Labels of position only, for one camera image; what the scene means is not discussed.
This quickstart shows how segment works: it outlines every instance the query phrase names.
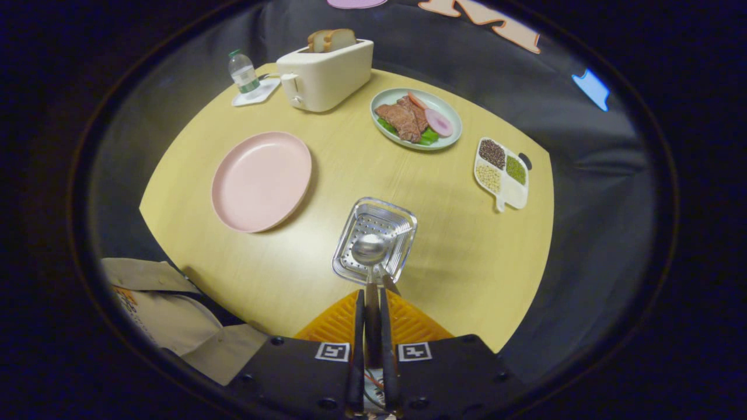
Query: toaster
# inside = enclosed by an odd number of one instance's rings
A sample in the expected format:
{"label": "toaster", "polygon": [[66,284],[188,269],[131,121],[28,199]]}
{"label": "toaster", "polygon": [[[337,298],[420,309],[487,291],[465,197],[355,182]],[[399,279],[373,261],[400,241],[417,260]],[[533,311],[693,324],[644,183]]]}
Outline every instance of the toaster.
{"label": "toaster", "polygon": [[374,43],[357,41],[337,51],[309,52],[305,47],[279,58],[280,81],[291,105],[328,111],[363,86],[371,78]]}

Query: table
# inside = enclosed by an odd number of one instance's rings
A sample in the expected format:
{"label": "table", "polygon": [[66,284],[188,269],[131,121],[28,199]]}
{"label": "table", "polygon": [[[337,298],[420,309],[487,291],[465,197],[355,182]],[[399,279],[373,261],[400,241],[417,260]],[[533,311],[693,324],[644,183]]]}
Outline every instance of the table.
{"label": "table", "polygon": [[[275,72],[274,64],[257,69]],[[433,93],[452,105],[462,137],[441,152],[407,149],[374,126],[371,99],[393,87]],[[231,86],[179,133],[140,203],[167,255],[206,294],[239,318],[292,336],[328,306],[361,288],[332,271],[331,260],[357,199],[376,197],[415,213],[418,231],[397,283],[404,298],[454,335],[478,334],[500,350],[526,314],[545,270],[553,227],[549,154],[501,118],[428,84],[373,70],[371,80],[331,111],[292,108],[282,87],[260,105],[231,106]],[[251,135],[290,132],[308,145],[309,190],[299,208],[267,232],[239,233],[211,206],[214,172]],[[481,137],[532,161],[522,210],[495,210],[475,181]]]}

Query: green beans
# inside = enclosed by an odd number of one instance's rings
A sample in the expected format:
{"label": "green beans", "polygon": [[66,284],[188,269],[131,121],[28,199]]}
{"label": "green beans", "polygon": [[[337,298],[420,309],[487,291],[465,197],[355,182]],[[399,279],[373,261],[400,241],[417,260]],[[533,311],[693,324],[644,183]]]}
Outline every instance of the green beans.
{"label": "green beans", "polygon": [[511,178],[519,181],[522,185],[527,181],[527,171],[512,156],[506,157],[506,172]]}

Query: bottle label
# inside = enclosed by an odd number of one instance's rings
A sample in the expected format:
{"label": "bottle label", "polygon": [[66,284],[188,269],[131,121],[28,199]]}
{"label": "bottle label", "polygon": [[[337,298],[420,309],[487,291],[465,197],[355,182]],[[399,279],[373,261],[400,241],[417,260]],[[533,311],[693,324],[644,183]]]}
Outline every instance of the bottle label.
{"label": "bottle label", "polygon": [[259,87],[257,73],[253,66],[247,66],[231,75],[242,93],[250,92]]}

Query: meat slice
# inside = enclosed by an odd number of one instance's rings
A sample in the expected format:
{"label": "meat slice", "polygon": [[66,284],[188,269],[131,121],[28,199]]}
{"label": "meat slice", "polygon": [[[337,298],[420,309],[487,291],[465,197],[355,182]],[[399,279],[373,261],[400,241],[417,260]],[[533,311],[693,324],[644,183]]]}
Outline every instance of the meat slice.
{"label": "meat slice", "polygon": [[397,130],[397,135],[402,140],[411,143],[419,143],[421,131],[418,130],[418,123],[415,119],[415,113],[409,108],[402,105],[381,105],[373,110],[376,115],[383,118],[387,123]]}
{"label": "meat slice", "polygon": [[428,120],[425,118],[425,111],[423,111],[423,108],[417,106],[409,96],[403,96],[402,99],[397,101],[397,104],[408,108],[413,114],[415,114],[415,123],[418,124],[418,129],[421,133],[428,128]]}

